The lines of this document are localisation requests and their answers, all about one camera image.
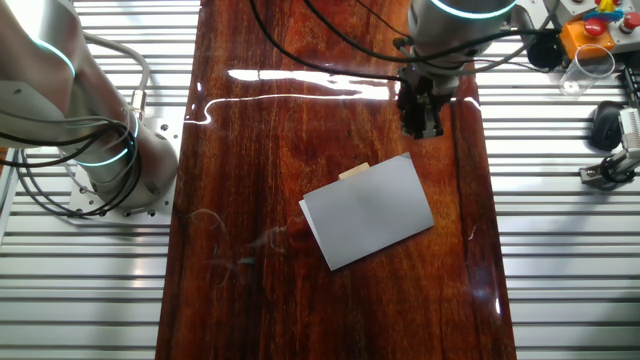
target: glossy wood surface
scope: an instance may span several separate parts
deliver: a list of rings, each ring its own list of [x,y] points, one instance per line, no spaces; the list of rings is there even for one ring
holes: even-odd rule
[[[316,1],[364,45],[394,34],[355,1]],[[372,1],[392,24],[408,0]],[[341,43],[300,0],[263,0],[274,36],[336,68],[398,65]],[[246,0],[203,1],[175,197],[158,359],[515,359],[473,78],[445,135],[401,135],[396,84],[310,71]],[[435,226],[331,272],[298,201],[410,152]]]

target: gray card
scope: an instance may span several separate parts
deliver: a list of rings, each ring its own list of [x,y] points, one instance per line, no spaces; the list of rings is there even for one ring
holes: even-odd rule
[[[300,206],[331,270],[433,226],[408,153],[310,192]]]

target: black cable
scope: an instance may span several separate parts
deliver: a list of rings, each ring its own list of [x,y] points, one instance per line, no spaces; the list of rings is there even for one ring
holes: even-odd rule
[[[67,162],[69,160],[73,160],[73,159],[77,158],[78,156],[82,155],[82,153],[87,151],[87,149],[91,145],[93,145],[96,141],[98,141],[100,139],[100,137],[102,137],[102,135],[104,135],[105,133],[106,132],[102,132],[101,135],[96,136],[93,139],[87,141],[87,143],[84,144],[80,149],[78,149],[78,151],[76,151],[74,153],[71,153],[70,155],[67,155],[65,157],[62,157],[62,158],[60,158],[58,160],[53,160],[53,161],[44,162],[44,163],[37,163],[37,164],[25,164],[25,163],[21,163],[21,162],[0,160],[0,164],[2,164],[4,166],[15,167],[15,168],[42,168],[42,167],[47,167],[47,166],[59,165],[59,164],[62,164],[64,162]]]
[[[293,61],[295,61],[295,62],[297,62],[299,64],[302,64],[302,65],[304,65],[304,66],[306,66],[308,68],[311,68],[311,69],[314,69],[314,70],[318,70],[318,71],[322,71],[322,72],[325,72],[325,73],[328,73],[328,74],[347,75],[347,76],[361,77],[361,78],[365,78],[365,79],[401,81],[401,82],[404,82],[404,83],[408,83],[407,80],[405,80],[405,79],[403,79],[403,78],[401,78],[399,76],[376,75],[376,74],[367,74],[367,73],[361,73],[361,72],[349,71],[349,70],[337,70],[337,69],[333,69],[333,68],[330,68],[330,67],[317,65],[317,64],[308,62],[306,60],[303,60],[303,59],[297,57],[296,55],[290,53],[289,51],[287,51],[284,47],[282,47],[282,45],[280,45],[273,38],[273,36],[271,36],[271,34],[269,33],[269,30],[267,29],[266,25],[262,21],[262,18],[260,18],[260,14],[258,13],[258,8],[256,7],[255,0],[249,0],[249,4],[251,5],[251,11],[253,12],[253,17],[256,19],[256,22],[258,23],[258,26],[260,27],[260,30],[262,30],[262,33],[267,38],[267,40],[269,40],[271,45],[273,45],[276,49],[278,49],[278,51],[280,51],[286,57],[288,57],[289,59],[291,59],[291,60],[293,60]]]
[[[602,162],[600,163],[600,175],[602,175],[602,177],[607,180],[610,183],[614,183],[614,184],[626,184],[628,182],[631,182],[635,177],[636,177],[636,172],[631,170],[630,172],[624,174],[625,178],[622,180],[617,180],[616,178],[613,177],[613,175],[611,175],[611,173],[609,172],[609,160],[611,160],[613,156],[609,156],[604,158],[604,160],[602,160]]]
[[[473,62],[476,62],[476,61],[488,62],[488,63],[493,63],[493,64],[498,62],[498,60],[492,60],[492,59],[473,59],[473,60],[470,60],[470,61],[473,61]],[[522,68],[525,68],[525,69],[529,69],[531,71],[543,73],[543,74],[548,74],[548,73],[551,72],[550,70],[538,69],[538,68],[536,68],[534,66],[530,66],[530,65],[522,64],[522,63],[518,63],[518,62],[513,62],[513,61],[507,61],[506,64],[519,66],[519,67],[522,67]]]
[[[120,122],[111,122],[111,123],[106,123],[105,125],[107,125],[106,128],[92,132],[90,134],[81,136],[79,138],[76,139],[71,139],[71,140],[65,140],[65,141],[47,141],[47,140],[32,140],[32,139],[25,139],[25,138],[21,138],[18,136],[14,136],[11,134],[7,134],[7,133],[3,133],[0,132],[0,138],[6,139],[6,140],[10,140],[10,141],[14,141],[14,142],[19,142],[19,143],[23,143],[23,144],[27,144],[27,145],[34,145],[34,146],[67,146],[67,145],[74,145],[74,144],[78,144],[81,143],[85,140],[89,140],[91,138],[93,138],[94,136],[101,134],[104,135],[104,133],[106,133],[107,131],[112,130],[113,128],[124,128],[126,129],[127,126],[120,123]]]
[[[395,27],[393,27],[391,24],[389,24],[385,19],[382,18],[382,16],[378,15],[378,13],[376,13],[375,11],[373,11],[373,9],[371,9],[369,6],[367,6],[365,3],[363,3],[361,0],[356,0],[356,2],[358,4],[360,4],[363,8],[367,9],[367,11],[369,13],[371,13],[371,15],[375,16],[376,18],[378,18],[378,20],[380,20],[383,24],[385,24],[389,29],[391,29],[393,32],[395,32],[396,34],[400,35],[400,36],[404,36],[404,37],[408,37],[410,38],[411,36],[409,36],[408,34],[403,33],[402,31],[396,29]]]
[[[406,57],[397,57],[397,56],[390,56],[390,55],[386,55],[386,54],[382,54],[370,49],[367,49],[366,47],[360,45],[358,42],[354,41],[353,39],[351,39],[350,37],[348,37],[347,35],[345,35],[344,33],[342,33],[340,30],[338,30],[338,28],[336,28],[329,20],[327,20],[326,17],[324,17],[324,15],[322,15],[322,13],[320,11],[318,11],[318,9],[313,6],[313,4],[311,3],[310,0],[303,0],[305,5],[307,5],[307,7],[309,8],[309,10],[311,10],[311,12],[323,23],[325,24],[325,26],[327,26],[329,28],[329,30],[331,30],[334,34],[336,34],[340,39],[342,39],[344,42],[346,42],[347,44],[351,45],[352,47],[360,50],[361,52],[375,57],[377,59],[380,60],[386,60],[386,61],[393,61],[393,62],[399,62],[399,63],[416,63],[416,62],[425,62],[425,61],[432,61],[432,60],[436,60],[438,58],[442,58],[445,57],[447,55],[451,55],[451,54],[455,54],[457,52],[460,52],[462,50],[480,45],[480,44],[484,44],[493,40],[497,40],[503,37],[508,37],[508,36],[514,36],[514,35],[535,35],[535,36],[539,36],[539,35],[543,35],[543,34],[549,34],[550,32],[558,32],[555,29],[552,30],[548,30],[548,31],[539,31],[539,30],[509,30],[509,31],[503,31],[503,32],[498,32],[495,34],[491,34],[488,36],[484,36],[481,38],[478,38],[476,40],[472,40],[469,42],[466,42],[464,44],[458,45],[456,47],[450,48],[448,50],[444,50],[441,51],[439,53],[435,53],[432,55],[428,55],[428,56],[416,56],[416,57],[412,57],[412,58],[406,58]]]
[[[128,144],[133,144],[133,141],[135,141],[135,138],[133,138],[133,136],[130,135],[128,140],[127,140],[127,143]],[[133,149],[134,149],[133,147],[129,147],[129,151],[133,152]],[[21,155],[23,157],[24,164],[28,164],[27,157],[26,157],[26,154],[24,152],[24,149],[21,150],[20,153],[21,153]],[[16,159],[17,159],[17,153],[16,153],[16,156],[14,156],[14,162],[15,162]],[[129,195],[131,195],[133,190],[138,185],[138,182],[140,181],[140,176],[142,174],[142,167],[140,165],[140,154],[136,153],[135,157],[131,158],[131,161],[137,161],[138,166],[135,166],[135,164],[133,164],[133,166],[131,167],[131,169],[129,171],[127,171],[127,173],[132,174],[133,171],[136,171],[135,179],[131,180],[132,177],[130,177],[118,189],[118,191],[116,191],[116,193],[114,194],[113,197],[111,197],[109,200],[107,200],[101,206],[99,206],[96,209],[93,209],[93,210],[91,210],[89,212],[77,212],[77,211],[69,209],[69,208],[65,207],[64,205],[62,205],[62,204],[56,202],[55,200],[53,200],[50,196],[48,196],[42,190],[42,188],[40,188],[39,184],[35,180],[35,177],[33,176],[33,173],[31,172],[31,167],[30,166],[25,167],[26,172],[27,172],[27,176],[31,180],[31,183],[36,188],[36,190],[39,193],[39,195],[44,197],[51,204],[53,204],[54,206],[58,207],[59,209],[61,209],[63,211],[61,212],[61,211],[54,210],[54,209],[48,207],[43,202],[41,202],[37,198],[37,196],[31,191],[31,189],[29,188],[29,186],[26,183],[26,180],[24,179],[24,176],[20,173],[20,171],[18,171],[18,178],[20,180],[20,183],[22,184],[22,187],[25,189],[25,192],[27,193],[27,195],[29,195],[34,200],[34,202],[36,204],[40,205],[40,207],[42,207],[46,211],[52,213],[53,215],[57,215],[57,216],[69,216],[69,217],[76,217],[76,218],[85,218],[87,216],[96,216],[96,215],[106,214],[107,212],[115,209],[120,204],[122,204],[129,197]]]

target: blue light ring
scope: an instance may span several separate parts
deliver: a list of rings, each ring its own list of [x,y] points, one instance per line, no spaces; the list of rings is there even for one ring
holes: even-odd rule
[[[135,131],[133,132],[133,137],[134,137],[134,138],[137,138],[137,137],[138,137],[138,130],[139,130],[139,128],[138,128],[138,127],[139,127],[140,125],[138,125],[138,120],[135,120],[135,119],[134,119],[133,121],[135,121],[135,122],[136,122],[136,129],[135,129]],[[82,165],[82,166],[91,166],[91,167],[108,165],[108,164],[111,164],[111,163],[112,163],[112,162],[114,162],[114,161],[117,161],[117,160],[118,160],[118,159],[120,159],[121,157],[123,157],[123,156],[127,153],[127,151],[129,151],[129,149],[124,149],[124,150],[122,150],[118,155],[116,155],[116,156],[112,157],[112,158],[111,158],[111,159],[109,159],[109,160],[106,160],[106,161],[103,161],[103,162],[100,162],[100,163],[87,164],[87,163],[83,163],[83,162],[80,162],[80,161],[77,161],[77,160],[76,160],[76,163],[77,163],[78,165]]]
[[[46,41],[42,41],[34,37],[32,37],[31,40],[33,40],[33,42],[35,42],[38,46],[45,48],[51,51],[52,53],[58,55],[60,59],[62,59],[65,63],[67,63],[67,65],[69,65],[69,68],[71,69],[71,74],[73,74],[73,77],[74,78],[76,77],[76,68],[71,63],[71,60],[69,60],[69,58],[64,53],[62,53],[62,51],[58,50],[55,46],[49,44]]]
[[[511,9],[513,9],[514,6],[516,6],[516,4],[518,3],[518,0],[515,0],[513,3],[511,3],[509,6],[505,7],[504,9],[500,9],[500,10],[489,12],[489,13],[472,13],[472,12],[458,10],[456,8],[453,8],[443,3],[441,0],[431,0],[431,2],[437,7],[439,7],[440,10],[447,12],[451,15],[455,15],[465,19],[481,20],[481,19],[491,19],[500,15],[506,14]]]

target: clear plastic cup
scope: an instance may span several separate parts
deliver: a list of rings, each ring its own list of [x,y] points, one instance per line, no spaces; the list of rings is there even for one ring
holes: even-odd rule
[[[560,80],[560,92],[567,96],[580,96],[595,83],[602,80],[615,69],[616,62],[611,53],[599,45],[583,45],[569,69]]]

